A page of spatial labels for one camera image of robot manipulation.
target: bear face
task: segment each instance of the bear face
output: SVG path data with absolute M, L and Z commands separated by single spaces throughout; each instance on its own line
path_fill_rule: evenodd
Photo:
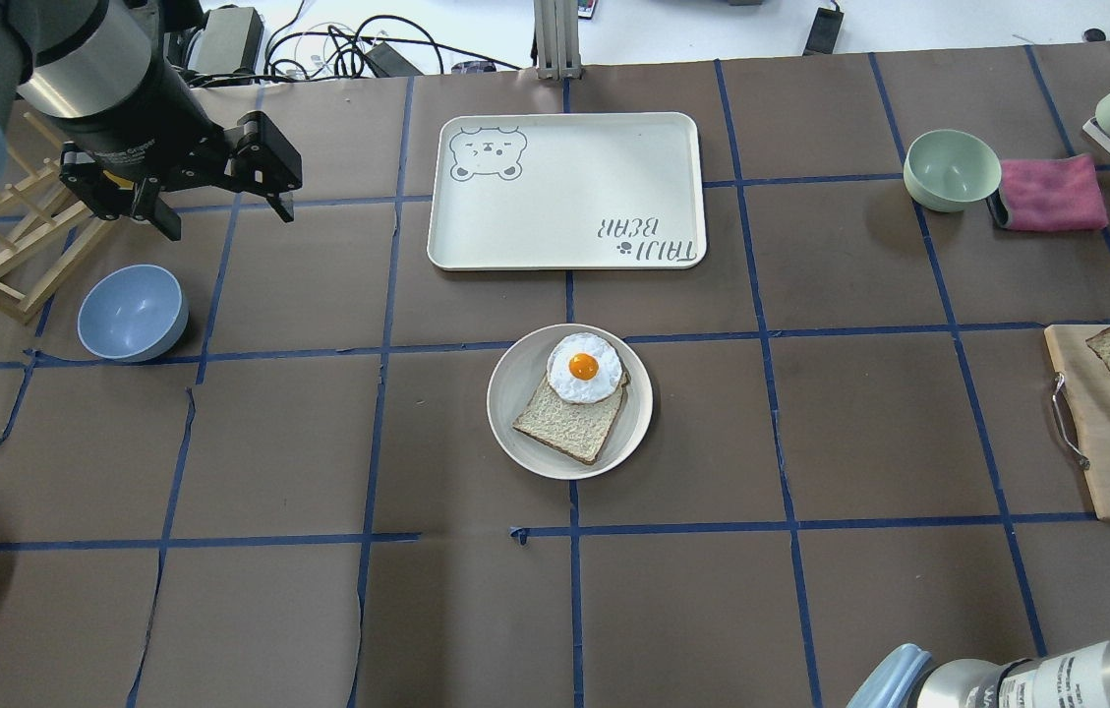
M 528 139 L 519 133 L 518 127 L 512 130 L 497 127 L 460 130 L 451 139 L 451 152 L 454 153 L 451 176 L 457 181 L 466 181 L 474 175 L 497 175 L 506 181 L 514 180 L 523 171 L 519 155 L 527 146 Z

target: bowl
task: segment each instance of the bowl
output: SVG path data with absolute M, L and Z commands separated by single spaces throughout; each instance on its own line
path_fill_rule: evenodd
M 927 210 L 959 212 L 1000 186 L 1000 159 L 959 130 L 932 130 L 908 146 L 905 189 Z
M 97 357 L 147 362 L 169 351 L 186 327 L 178 279 L 151 263 L 127 265 L 95 283 L 79 307 L 79 341 Z
M 582 465 L 567 454 L 546 447 L 511 427 L 521 411 L 528 406 L 537 385 L 546 380 L 546 360 L 551 351 L 564 336 L 579 332 L 596 334 L 607 341 L 620 355 L 625 371 L 629 372 L 629 385 L 625 388 L 620 414 L 607 434 L 603 453 L 592 465 Z M 512 461 L 543 478 L 585 479 L 612 471 L 637 448 L 649 427 L 654 401 L 649 376 L 636 351 L 630 350 L 620 337 L 598 327 L 568 324 L 542 327 L 506 350 L 488 377 L 486 407 L 493 437 Z

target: fried egg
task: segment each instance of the fried egg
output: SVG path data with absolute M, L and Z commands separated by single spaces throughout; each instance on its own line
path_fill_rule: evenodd
M 568 403 L 598 403 L 620 385 L 620 355 L 596 334 L 564 336 L 546 361 L 546 381 Z

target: folded cloth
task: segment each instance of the folded cloth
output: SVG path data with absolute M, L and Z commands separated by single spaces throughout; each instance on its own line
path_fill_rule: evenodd
M 1092 155 L 1001 160 L 1000 189 L 987 198 L 1000 229 L 1087 230 L 1109 225 Z

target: metal handle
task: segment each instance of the metal handle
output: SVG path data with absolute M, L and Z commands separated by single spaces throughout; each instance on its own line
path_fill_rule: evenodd
M 1053 377 L 1053 422 L 1057 422 L 1057 432 L 1061 434 L 1062 441 L 1066 441 L 1066 446 L 1070 447 L 1074 452 L 1074 456 L 1080 463 L 1080 469 L 1086 471 L 1092 466 L 1092 462 L 1089 457 L 1078 447 L 1078 445 L 1071 443 L 1071 436 L 1066 434 L 1066 422 L 1062 421 L 1062 407 L 1058 404 L 1058 397 L 1061 397 L 1062 390 L 1066 388 L 1066 375 L 1062 372 L 1057 372 L 1057 376 Z

